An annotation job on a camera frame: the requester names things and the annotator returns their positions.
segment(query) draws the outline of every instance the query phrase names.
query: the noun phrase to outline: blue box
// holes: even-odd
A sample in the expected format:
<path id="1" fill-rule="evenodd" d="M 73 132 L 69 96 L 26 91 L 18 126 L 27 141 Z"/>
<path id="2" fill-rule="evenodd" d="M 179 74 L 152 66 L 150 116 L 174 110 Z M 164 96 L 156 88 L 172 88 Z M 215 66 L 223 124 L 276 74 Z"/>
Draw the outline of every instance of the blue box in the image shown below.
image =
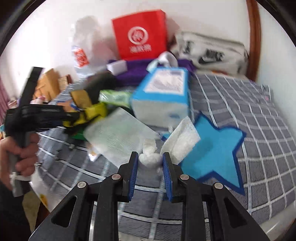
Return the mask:
<path id="1" fill-rule="evenodd" d="M 188 70 L 156 68 L 148 74 L 131 97 L 138 120 L 146 125 L 177 127 L 189 114 Z"/>

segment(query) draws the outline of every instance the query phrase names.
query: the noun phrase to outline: white wall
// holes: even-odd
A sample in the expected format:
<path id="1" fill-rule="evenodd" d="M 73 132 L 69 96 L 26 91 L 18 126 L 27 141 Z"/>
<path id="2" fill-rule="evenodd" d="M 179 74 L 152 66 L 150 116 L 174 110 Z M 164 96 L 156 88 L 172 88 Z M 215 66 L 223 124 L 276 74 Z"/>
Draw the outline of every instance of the white wall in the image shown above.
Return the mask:
<path id="1" fill-rule="evenodd" d="M 262 46 L 257 79 L 270 86 L 273 102 L 296 136 L 296 47 L 274 17 L 259 8 Z"/>
<path id="2" fill-rule="evenodd" d="M 10 96 L 22 92 L 31 66 L 55 68 L 77 79 L 68 40 L 77 19 L 96 16 L 102 36 L 116 50 L 111 19 L 148 9 L 162 9 L 183 30 L 238 40 L 249 49 L 245 0 L 47 0 L 20 26 L 0 57 L 0 76 Z"/>

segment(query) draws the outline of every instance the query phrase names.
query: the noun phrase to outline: blue gripper pad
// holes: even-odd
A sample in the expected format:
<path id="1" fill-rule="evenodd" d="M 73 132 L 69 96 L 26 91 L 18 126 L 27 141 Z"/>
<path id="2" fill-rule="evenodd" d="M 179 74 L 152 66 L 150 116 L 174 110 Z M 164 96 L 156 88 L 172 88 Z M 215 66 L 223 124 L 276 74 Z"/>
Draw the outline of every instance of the blue gripper pad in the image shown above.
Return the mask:
<path id="1" fill-rule="evenodd" d="M 133 162 L 133 169 L 131 171 L 131 176 L 129 181 L 129 189 L 128 189 L 129 201 L 131 201 L 131 198 L 133 197 L 133 193 L 135 191 L 135 185 L 136 185 L 136 179 L 137 179 L 137 173 L 138 173 L 138 159 L 139 159 L 139 154 L 137 153 L 135 156 L 135 160 Z"/>
<path id="2" fill-rule="evenodd" d="M 172 179 L 170 177 L 170 172 L 168 169 L 168 162 L 165 158 L 165 154 L 163 153 L 163 176 L 165 178 L 165 190 L 168 197 L 168 200 L 171 202 L 173 200 L 173 192 L 172 192 Z"/>

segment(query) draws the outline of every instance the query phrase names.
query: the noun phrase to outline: red bag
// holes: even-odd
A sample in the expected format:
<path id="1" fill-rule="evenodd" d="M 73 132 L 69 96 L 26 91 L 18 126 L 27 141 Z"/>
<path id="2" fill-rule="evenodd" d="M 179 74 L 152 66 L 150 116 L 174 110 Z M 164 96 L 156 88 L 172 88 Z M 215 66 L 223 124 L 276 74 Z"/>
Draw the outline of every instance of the red bag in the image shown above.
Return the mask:
<path id="1" fill-rule="evenodd" d="M 139 12 L 112 20 L 122 59 L 157 58 L 167 50 L 165 12 Z"/>

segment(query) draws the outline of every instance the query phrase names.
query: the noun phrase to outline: nike swoosh logo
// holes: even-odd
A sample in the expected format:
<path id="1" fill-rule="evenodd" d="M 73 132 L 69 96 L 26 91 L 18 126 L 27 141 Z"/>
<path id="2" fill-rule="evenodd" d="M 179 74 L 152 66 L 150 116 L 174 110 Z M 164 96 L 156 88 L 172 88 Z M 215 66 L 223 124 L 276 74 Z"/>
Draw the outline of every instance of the nike swoosh logo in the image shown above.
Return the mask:
<path id="1" fill-rule="evenodd" d="M 212 63 L 216 63 L 216 62 L 222 62 L 222 60 L 204 61 L 204 59 L 202 57 L 200 57 L 200 59 L 198 61 L 199 64 L 212 64 Z"/>

